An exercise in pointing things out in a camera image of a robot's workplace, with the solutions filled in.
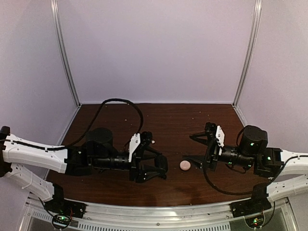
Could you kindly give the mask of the black earbud charging case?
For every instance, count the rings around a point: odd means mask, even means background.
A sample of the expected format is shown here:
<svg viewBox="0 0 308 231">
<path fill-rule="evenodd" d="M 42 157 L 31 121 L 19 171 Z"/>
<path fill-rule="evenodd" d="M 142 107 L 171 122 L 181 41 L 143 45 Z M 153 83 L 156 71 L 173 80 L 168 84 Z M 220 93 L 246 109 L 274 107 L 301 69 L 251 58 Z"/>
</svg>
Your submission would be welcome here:
<svg viewBox="0 0 308 231">
<path fill-rule="evenodd" d="M 165 172 L 168 172 L 168 161 L 164 155 L 158 155 L 154 159 L 154 164 L 155 164 L 155 167 L 160 168 L 164 170 Z"/>
</svg>

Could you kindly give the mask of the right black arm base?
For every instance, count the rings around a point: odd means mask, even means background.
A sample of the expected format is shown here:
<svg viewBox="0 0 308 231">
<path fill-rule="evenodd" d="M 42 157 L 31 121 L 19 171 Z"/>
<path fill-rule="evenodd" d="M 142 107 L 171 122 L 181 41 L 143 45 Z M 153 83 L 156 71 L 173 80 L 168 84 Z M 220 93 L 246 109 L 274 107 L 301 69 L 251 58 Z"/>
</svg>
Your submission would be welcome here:
<svg viewBox="0 0 308 231">
<path fill-rule="evenodd" d="M 261 213 L 272 208 L 268 200 L 267 183 L 260 183 L 253 187 L 251 198 L 230 204 L 234 218 Z"/>
</svg>

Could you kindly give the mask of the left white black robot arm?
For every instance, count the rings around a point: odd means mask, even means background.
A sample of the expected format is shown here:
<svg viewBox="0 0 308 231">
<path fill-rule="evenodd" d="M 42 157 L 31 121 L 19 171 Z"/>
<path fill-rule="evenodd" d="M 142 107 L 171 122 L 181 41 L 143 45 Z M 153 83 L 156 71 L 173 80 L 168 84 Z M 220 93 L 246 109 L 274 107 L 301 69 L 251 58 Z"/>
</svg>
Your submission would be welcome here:
<svg viewBox="0 0 308 231">
<path fill-rule="evenodd" d="M 106 128 L 96 128 L 86 134 L 81 146 L 50 146 L 23 140 L 0 129 L 0 175 L 12 179 L 50 205 L 59 214 L 69 210 L 62 187 L 43 180 L 27 169 L 26 165 L 38 166 L 69 176 L 88 176 L 93 171 L 124 170 L 129 180 L 144 183 L 152 178 L 166 179 L 167 158 L 150 145 L 151 132 L 135 133 L 127 151 L 113 146 L 113 134 Z"/>
</svg>

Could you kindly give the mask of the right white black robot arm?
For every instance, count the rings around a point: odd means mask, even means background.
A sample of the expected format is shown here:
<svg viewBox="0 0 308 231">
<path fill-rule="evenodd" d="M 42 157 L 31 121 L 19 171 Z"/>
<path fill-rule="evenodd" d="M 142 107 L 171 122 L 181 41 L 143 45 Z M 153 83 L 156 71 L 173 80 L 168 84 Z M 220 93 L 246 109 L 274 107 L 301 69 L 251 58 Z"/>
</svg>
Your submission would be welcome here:
<svg viewBox="0 0 308 231">
<path fill-rule="evenodd" d="M 207 122 L 205 130 L 190 135 L 190 139 L 207 147 L 205 155 L 185 155 L 180 162 L 183 171 L 190 169 L 192 164 L 203 170 L 206 182 L 215 191 L 225 195 L 250 195 L 248 192 L 228 192 L 216 186 L 208 177 L 207 170 L 214 171 L 218 162 L 234 170 L 235 166 L 243 168 L 245 174 L 249 169 L 263 178 L 268 178 L 270 186 L 282 175 L 304 175 L 308 172 L 308 155 L 295 153 L 280 148 L 269 148 L 268 134 L 259 127 L 247 125 L 238 133 L 236 146 L 224 144 L 225 134 L 221 126 Z"/>
</svg>

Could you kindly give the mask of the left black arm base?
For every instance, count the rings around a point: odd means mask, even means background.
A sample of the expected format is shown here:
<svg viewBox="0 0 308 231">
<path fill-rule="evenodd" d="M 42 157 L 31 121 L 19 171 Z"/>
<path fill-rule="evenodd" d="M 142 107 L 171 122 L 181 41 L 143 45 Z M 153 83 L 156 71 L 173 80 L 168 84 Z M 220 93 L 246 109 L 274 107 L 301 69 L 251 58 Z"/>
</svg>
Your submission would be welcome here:
<svg viewBox="0 0 308 231">
<path fill-rule="evenodd" d="M 86 211 L 86 204 L 66 200 L 64 198 L 63 188 L 57 184 L 53 184 L 54 193 L 51 200 L 44 203 L 44 207 L 51 212 L 72 216 L 74 218 L 83 218 Z"/>
</svg>

